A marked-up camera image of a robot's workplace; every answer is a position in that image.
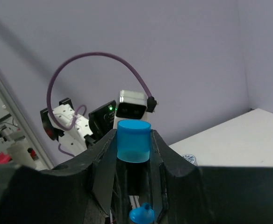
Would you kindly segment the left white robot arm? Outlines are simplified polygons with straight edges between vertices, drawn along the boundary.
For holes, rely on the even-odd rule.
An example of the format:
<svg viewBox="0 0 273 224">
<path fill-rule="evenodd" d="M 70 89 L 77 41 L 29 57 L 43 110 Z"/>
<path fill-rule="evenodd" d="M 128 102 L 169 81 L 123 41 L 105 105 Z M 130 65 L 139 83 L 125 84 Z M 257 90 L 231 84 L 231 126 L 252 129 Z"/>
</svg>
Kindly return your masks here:
<svg viewBox="0 0 273 224">
<path fill-rule="evenodd" d="M 72 101 L 69 98 L 59 102 L 53 109 L 56 120 L 65 127 L 70 127 L 73 119 L 75 125 L 71 130 L 61 129 L 50 117 L 48 109 L 40 111 L 43 128 L 50 139 L 59 143 L 58 150 L 75 157 L 96 144 L 113 129 L 116 101 L 110 101 L 89 113 L 75 114 Z"/>
</svg>

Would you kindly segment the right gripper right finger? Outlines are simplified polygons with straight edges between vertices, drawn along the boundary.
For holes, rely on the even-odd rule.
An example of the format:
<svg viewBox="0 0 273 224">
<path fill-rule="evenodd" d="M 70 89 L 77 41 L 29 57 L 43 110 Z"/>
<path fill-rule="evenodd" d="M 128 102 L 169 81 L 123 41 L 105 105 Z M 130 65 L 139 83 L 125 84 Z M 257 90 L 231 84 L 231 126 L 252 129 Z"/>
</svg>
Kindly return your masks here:
<svg viewBox="0 0 273 224">
<path fill-rule="evenodd" d="M 151 201 L 157 224 L 209 224 L 211 212 L 199 168 L 151 131 Z"/>
</svg>

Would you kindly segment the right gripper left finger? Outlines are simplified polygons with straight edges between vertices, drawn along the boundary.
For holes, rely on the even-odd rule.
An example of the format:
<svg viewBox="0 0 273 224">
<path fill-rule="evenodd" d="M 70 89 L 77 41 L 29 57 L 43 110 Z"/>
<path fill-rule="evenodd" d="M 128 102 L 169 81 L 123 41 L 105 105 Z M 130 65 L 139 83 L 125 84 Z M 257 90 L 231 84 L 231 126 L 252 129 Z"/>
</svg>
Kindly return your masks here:
<svg viewBox="0 0 273 224">
<path fill-rule="evenodd" d="M 109 217 L 116 169 L 116 130 L 76 157 L 41 171 L 43 224 L 103 224 Z"/>
</svg>

